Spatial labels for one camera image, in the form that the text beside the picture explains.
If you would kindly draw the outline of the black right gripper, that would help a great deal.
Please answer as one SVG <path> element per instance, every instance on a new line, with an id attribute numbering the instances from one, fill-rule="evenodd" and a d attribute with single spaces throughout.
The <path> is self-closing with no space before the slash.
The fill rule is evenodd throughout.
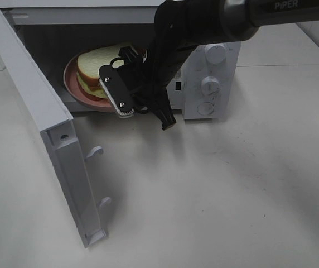
<path id="1" fill-rule="evenodd" d="M 146 52 L 138 53 L 132 46 L 119 49 L 118 56 L 125 63 L 139 63 L 143 85 L 133 93 L 134 100 L 146 107 L 161 122 L 162 129 L 172 127 L 174 118 L 167 86 L 180 67 L 195 50 L 197 44 L 190 40 L 189 9 L 193 1 L 164 1 L 154 17 L 154 39 Z M 110 104 L 120 118 L 134 115 L 134 101 L 126 84 L 126 65 L 99 68 L 99 82 Z"/>

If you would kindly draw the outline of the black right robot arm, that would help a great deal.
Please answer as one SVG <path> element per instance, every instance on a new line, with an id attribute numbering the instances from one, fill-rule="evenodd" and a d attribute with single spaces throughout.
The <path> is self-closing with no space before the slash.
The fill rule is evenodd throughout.
<path id="1" fill-rule="evenodd" d="M 166 87 L 198 46 L 246 41 L 261 26 L 318 20 L 319 1 L 165 1 L 146 52 L 121 48 L 124 64 L 101 66 L 99 82 L 119 117 L 151 112 L 166 130 L 176 122 Z"/>

